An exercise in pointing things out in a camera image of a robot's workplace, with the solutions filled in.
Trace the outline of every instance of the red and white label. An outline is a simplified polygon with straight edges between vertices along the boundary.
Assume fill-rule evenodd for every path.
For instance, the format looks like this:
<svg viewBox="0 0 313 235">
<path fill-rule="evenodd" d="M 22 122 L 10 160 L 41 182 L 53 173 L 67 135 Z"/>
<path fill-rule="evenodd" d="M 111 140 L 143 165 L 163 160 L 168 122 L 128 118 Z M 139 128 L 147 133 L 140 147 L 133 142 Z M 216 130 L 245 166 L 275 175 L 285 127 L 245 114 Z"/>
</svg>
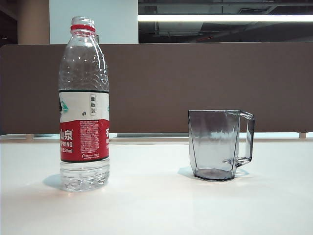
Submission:
<svg viewBox="0 0 313 235">
<path fill-rule="evenodd" d="M 60 91 L 61 160 L 97 161 L 109 156 L 109 94 Z"/>
</svg>

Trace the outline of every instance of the transparent cup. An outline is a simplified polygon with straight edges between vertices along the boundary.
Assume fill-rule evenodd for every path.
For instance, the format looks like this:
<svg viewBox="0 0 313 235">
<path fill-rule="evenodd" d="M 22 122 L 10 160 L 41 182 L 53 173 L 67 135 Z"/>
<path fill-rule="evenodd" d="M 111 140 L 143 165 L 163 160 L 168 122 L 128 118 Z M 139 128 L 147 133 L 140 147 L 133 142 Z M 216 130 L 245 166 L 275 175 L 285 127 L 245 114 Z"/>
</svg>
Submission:
<svg viewBox="0 0 313 235">
<path fill-rule="evenodd" d="M 225 181 L 252 160 L 254 115 L 242 110 L 189 110 L 189 156 L 196 177 Z M 238 156 L 240 118 L 247 121 L 246 152 Z"/>
</svg>

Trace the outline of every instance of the ceiling light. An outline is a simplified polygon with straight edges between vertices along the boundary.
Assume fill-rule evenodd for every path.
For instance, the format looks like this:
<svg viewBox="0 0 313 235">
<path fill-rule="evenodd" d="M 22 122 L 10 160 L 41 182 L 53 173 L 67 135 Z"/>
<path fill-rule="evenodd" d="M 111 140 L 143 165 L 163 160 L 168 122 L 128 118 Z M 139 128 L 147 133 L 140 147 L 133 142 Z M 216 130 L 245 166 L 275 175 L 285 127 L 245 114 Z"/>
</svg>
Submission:
<svg viewBox="0 0 313 235">
<path fill-rule="evenodd" d="M 313 15 L 139 15 L 139 22 L 313 22 Z"/>
</svg>

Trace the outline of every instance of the white table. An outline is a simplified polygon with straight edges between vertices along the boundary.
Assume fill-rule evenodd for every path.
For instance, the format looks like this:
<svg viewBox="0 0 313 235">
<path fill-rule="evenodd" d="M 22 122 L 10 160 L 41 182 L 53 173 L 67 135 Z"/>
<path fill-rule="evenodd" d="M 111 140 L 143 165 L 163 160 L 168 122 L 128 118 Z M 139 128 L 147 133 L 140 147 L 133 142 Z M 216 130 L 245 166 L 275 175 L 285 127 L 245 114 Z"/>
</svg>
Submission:
<svg viewBox="0 0 313 235">
<path fill-rule="evenodd" d="M 67 193 L 57 140 L 2 141 L 1 234 L 313 234 L 312 139 L 256 140 L 252 162 L 219 183 L 193 177 L 186 140 L 110 145 L 108 184 Z"/>
</svg>

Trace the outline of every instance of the cubicle divider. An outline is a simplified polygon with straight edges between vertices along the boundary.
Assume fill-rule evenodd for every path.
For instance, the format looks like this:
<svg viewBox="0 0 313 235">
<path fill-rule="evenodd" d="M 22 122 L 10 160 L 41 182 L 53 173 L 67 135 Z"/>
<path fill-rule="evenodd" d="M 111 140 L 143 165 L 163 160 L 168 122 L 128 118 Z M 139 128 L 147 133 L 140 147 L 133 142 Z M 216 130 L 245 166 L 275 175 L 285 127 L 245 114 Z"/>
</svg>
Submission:
<svg viewBox="0 0 313 235">
<path fill-rule="evenodd" d="M 113 133 L 187 132 L 189 109 L 243 109 L 257 132 L 313 131 L 313 43 L 100 45 Z M 58 133 L 65 45 L 0 48 L 0 126 Z"/>
</svg>

